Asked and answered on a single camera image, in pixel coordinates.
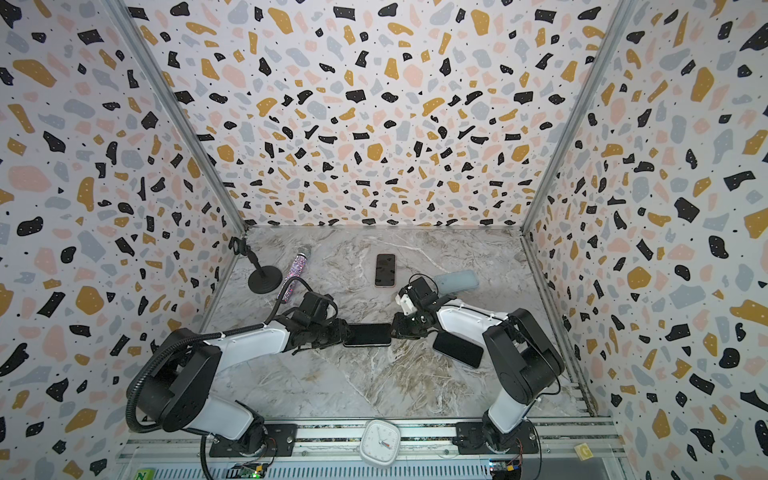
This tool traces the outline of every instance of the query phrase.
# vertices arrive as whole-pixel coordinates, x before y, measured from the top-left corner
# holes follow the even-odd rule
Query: smartphone screen
[[[348,325],[344,346],[389,346],[391,323],[355,323]]]
[[[376,255],[376,286],[395,286],[395,256],[392,253]]]
[[[457,362],[476,369],[482,360],[483,348],[447,332],[440,332],[432,348]]]

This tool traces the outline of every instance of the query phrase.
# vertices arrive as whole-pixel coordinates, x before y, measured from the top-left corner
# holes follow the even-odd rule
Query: alarm clock
[[[360,439],[360,458],[379,468],[389,467],[400,449],[400,431],[391,423],[371,420]]]

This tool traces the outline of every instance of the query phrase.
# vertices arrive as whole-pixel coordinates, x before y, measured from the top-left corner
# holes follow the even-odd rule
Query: marble tabletop
[[[248,243],[263,265],[275,265],[283,273],[298,248],[309,246],[312,253],[302,278],[313,290],[331,295],[348,323],[391,323],[399,310],[394,296],[414,273],[435,276],[472,269],[480,286],[460,292],[461,300],[498,312],[525,308],[554,344],[516,230],[275,227],[251,230]],[[373,286],[379,253],[396,255],[394,288]],[[246,259],[238,260],[207,332],[266,318],[277,291],[252,293],[247,280],[253,270]],[[303,293],[298,286],[282,309],[298,304]],[[267,418],[479,417],[501,389],[488,354],[479,368],[471,369],[435,352],[434,337],[393,339],[386,348],[339,345],[262,356],[223,371],[212,391]],[[574,392],[563,388],[557,396],[543,397],[529,415],[583,415],[583,408]]]

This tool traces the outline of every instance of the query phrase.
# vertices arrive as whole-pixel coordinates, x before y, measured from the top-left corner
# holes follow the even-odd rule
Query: terrazzo pattern wall
[[[201,320],[232,226],[100,3],[0,15],[0,477],[107,478],[125,389]]]
[[[248,224],[513,225],[614,2],[149,2],[131,14]]]
[[[531,232],[638,478],[768,478],[766,21],[638,2]]]

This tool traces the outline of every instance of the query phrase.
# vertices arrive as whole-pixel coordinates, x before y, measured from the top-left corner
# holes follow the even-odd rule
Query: wire
[[[435,293],[437,293],[437,296],[440,296],[440,288],[437,286],[437,282],[435,282],[429,275],[425,275],[424,273],[414,273],[413,275],[411,275],[411,278],[408,279],[408,283],[411,283],[411,280],[413,280],[413,277],[418,275],[423,276],[424,278],[432,281],[432,283],[435,284]]]

